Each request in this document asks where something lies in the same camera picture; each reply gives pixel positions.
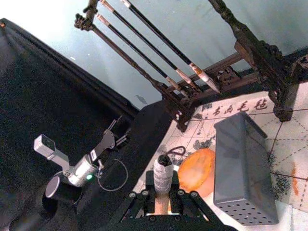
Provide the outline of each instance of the gray metal box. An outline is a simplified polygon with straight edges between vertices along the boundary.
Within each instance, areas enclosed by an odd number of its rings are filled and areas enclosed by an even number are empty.
[[[277,224],[265,138],[244,112],[214,125],[214,204],[242,225]]]

